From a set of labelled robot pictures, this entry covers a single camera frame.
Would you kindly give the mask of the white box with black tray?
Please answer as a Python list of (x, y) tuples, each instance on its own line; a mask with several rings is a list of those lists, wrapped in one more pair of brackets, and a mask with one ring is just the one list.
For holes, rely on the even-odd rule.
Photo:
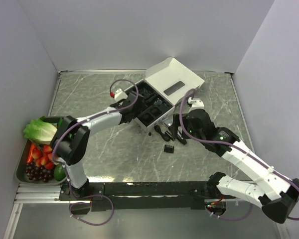
[(145, 132), (150, 132), (155, 125), (173, 115), (188, 90), (197, 90), (204, 82), (172, 57), (146, 69), (145, 78), (136, 83), (143, 101), (134, 121)]

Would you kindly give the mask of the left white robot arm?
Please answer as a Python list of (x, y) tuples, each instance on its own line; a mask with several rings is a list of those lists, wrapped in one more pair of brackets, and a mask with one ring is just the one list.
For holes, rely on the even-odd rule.
[(77, 119), (71, 116), (63, 118), (50, 147), (52, 155), (58, 156), (65, 168), (66, 178), (72, 186), (70, 193), (75, 199), (83, 200), (89, 193), (86, 186), (88, 179), (81, 162), (89, 137), (107, 128), (129, 123), (141, 113), (144, 101), (139, 93), (130, 92), (126, 99), (96, 114)]

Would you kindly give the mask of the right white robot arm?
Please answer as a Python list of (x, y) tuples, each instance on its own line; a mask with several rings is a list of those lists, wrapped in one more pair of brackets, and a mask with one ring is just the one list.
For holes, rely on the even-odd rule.
[(230, 162), (249, 181), (239, 181), (216, 172), (208, 183), (212, 198), (232, 196), (259, 207), (276, 223), (291, 219), (290, 213), (299, 201), (299, 179), (290, 179), (258, 157), (243, 140), (226, 127), (215, 126), (203, 109), (187, 114), (174, 114), (172, 135), (182, 128), (182, 136), (201, 143), (208, 151)]

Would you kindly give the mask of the black clipper comb guard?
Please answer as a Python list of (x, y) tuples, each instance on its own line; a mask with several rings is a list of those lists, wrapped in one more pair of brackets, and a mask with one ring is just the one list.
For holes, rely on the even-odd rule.
[(174, 146), (165, 144), (164, 145), (164, 152), (173, 154), (174, 153)]

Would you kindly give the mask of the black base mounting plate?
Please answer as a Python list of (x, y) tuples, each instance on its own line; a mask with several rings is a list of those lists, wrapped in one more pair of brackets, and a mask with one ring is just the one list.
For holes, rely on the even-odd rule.
[(61, 185), (60, 201), (91, 203), (93, 212), (114, 209), (190, 208), (204, 210), (207, 202), (222, 198), (206, 181), (182, 182), (107, 182), (90, 183), (81, 193), (70, 193), (68, 184)]

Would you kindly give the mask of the green lettuce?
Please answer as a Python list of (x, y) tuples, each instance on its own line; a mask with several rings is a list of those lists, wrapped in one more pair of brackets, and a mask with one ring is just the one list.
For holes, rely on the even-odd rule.
[(41, 119), (33, 119), (23, 130), (24, 138), (36, 144), (50, 144), (57, 128)]

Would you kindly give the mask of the green lime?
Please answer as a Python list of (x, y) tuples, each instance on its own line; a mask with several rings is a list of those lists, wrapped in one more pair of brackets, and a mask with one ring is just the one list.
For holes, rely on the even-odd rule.
[(64, 169), (61, 164), (58, 164), (55, 167), (53, 176), (54, 176), (54, 179), (59, 182), (62, 181), (66, 177)]

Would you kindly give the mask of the red strawberries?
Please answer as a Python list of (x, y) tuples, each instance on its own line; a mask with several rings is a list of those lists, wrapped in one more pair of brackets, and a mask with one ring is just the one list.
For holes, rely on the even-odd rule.
[(47, 170), (52, 170), (54, 168), (54, 163), (52, 162), (52, 148), (45, 144), (43, 148), (35, 146), (32, 156), (34, 158), (33, 164), (36, 166), (44, 166)]

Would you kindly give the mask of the dark purple grapes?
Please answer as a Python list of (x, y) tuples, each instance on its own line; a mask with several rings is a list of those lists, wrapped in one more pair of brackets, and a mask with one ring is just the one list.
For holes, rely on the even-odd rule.
[(44, 166), (36, 166), (33, 162), (27, 163), (25, 173), (28, 180), (34, 182), (48, 183), (54, 179), (52, 170), (47, 170)]

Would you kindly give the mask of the orange red pepper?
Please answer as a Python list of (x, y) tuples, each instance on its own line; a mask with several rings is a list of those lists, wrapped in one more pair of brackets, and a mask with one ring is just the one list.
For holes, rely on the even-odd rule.
[(32, 163), (34, 160), (34, 158), (32, 156), (32, 152), (33, 152), (34, 148), (35, 148), (35, 145), (32, 143), (30, 146), (29, 154), (28, 154), (27, 161), (26, 161), (27, 164)]

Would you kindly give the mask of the metal tray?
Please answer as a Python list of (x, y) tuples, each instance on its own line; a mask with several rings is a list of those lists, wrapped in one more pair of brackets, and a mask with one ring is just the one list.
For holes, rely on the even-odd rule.
[(22, 154), (20, 156), (19, 162), (14, 172), (17, 181), (20, 184), (40, 185), (40, 186), (56, 186), (59, 185), (61, 182), (63, 182), (65, 179), (62, 179), (61, 181), (57, 181), (55, 179), (49, 179), (48, 182), (29, 180), (26, 170), (28, 168), (27, 165), (28, 156), (31, 153), (31, 144), (32, 142), (26, 139)]

